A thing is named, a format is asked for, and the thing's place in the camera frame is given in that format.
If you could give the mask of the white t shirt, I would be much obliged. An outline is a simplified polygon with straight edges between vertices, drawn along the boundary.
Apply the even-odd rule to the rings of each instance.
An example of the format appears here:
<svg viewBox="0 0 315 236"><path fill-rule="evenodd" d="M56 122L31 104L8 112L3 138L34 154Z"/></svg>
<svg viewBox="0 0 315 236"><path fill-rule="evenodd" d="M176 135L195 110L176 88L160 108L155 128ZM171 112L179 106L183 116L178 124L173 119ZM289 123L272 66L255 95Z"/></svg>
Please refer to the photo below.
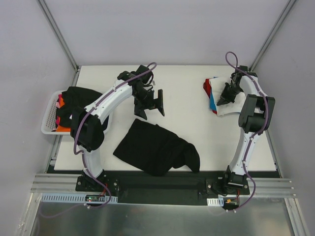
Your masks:
<svg viewBox="0 0 315 236"><path fill-rule="evenodd" d="M223 91L225 83L230 82L231 79L227 77L221 77L221 79L223 81L223 86L222 86L222 91ZM218 111L220 112L220 116L224 116L231 113L240 113L245 100L246 100L246 96L243 92L241 92L236 96L234 103L228 103L225 105L217 106Z"/></svg>

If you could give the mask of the red t shirt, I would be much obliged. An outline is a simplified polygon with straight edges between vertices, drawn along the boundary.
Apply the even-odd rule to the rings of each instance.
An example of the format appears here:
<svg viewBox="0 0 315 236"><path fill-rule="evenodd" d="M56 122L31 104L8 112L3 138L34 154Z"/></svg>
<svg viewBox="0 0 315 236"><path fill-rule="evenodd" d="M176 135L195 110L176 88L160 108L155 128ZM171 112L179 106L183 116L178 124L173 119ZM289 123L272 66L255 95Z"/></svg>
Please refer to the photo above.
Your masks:
<svg viewBox="0 0 315 236"><path fill-rule="evenodd" d="M212 94L212 87L210 85L210 79L205 79L205 82L203 83L203 89L205 90L206 94L209 97L210 100L210 110L214 113L217 114L217 109L216 109L216 105L214 102L214 98L213 98L213 94Z"/></svg>

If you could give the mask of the white plastic laundry basket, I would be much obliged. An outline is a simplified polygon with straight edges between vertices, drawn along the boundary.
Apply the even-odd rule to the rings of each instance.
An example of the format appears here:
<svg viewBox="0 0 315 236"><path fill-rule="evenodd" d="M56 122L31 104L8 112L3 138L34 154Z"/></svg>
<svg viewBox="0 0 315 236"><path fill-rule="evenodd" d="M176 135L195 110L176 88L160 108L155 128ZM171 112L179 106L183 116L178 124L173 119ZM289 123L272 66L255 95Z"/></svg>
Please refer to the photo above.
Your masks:
<svg viewBox="0 0 315 236"><path fill-rule="evenodd" d="M56 102L58 99L58 95L61 94L63 91L57 91L53 93L50 98L50 101L47 105L44 118L41 125L41 131L44 134L61 134L61 135L70 135L70 132L73 130L74 126L79 126L82 121L82 118L87 114L89 109L76 107L72 111L72 115L70 116L71 125L70 125L70 132L56 132Z"/></svg>

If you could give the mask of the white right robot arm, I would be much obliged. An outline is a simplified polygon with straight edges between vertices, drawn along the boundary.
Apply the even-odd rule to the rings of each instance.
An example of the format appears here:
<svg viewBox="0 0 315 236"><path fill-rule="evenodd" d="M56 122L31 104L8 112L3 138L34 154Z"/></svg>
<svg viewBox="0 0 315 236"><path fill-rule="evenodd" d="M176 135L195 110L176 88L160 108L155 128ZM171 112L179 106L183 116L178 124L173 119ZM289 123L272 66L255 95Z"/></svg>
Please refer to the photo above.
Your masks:
<svg viewBox="0 0 315 236"><path fill-rule="evenodd" d="M258 84L257 75L249 72L246 66L235 68L231 82L225 84L217 105L234 102L241 92L246 99L238 118L240 139L234 157L219 184L220 191L225 196L241 190L247 184L251 154L258 138L269 128L275 105L275 98L266 95Z"/></svg>

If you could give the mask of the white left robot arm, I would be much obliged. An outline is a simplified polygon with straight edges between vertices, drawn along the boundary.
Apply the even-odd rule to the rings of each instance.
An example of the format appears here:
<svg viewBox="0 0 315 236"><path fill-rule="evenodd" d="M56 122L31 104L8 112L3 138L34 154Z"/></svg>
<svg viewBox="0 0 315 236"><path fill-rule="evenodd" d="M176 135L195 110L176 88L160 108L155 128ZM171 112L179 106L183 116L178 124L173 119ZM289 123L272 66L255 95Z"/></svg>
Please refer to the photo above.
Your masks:
<svg viewBox="0 0 315 236"><path fill-rule="evenodd" d="M83 109L99 125L96 150L78 145L87 186L99 191L103 171L142 171L163 176L171 170L221 171L229 154L223 139L224 120L210 110L203 83L226 75L222 66L158 66L153 74L163 90L166 114L152 110L147 119L134 114L131 86L117 76L129 66L84 66L79 85L101 92Z"/></svg>

